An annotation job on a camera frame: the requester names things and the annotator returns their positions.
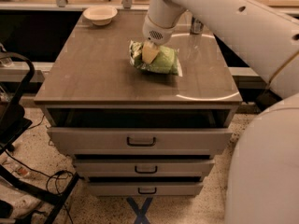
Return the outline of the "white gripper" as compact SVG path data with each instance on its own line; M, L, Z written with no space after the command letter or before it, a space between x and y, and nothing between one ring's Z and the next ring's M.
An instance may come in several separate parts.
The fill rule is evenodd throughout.
M174 33L176 24L168 17L147 15L142 32L146 41L142 48L142 61L151 64L160 49L157 45L167 43Z

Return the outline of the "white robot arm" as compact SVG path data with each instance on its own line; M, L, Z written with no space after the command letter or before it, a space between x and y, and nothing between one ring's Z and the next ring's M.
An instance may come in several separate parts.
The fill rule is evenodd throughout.
M166 43L190 11L280 97L240 136L225 224L299 224L299 23L253 0L151 0L144 37Z

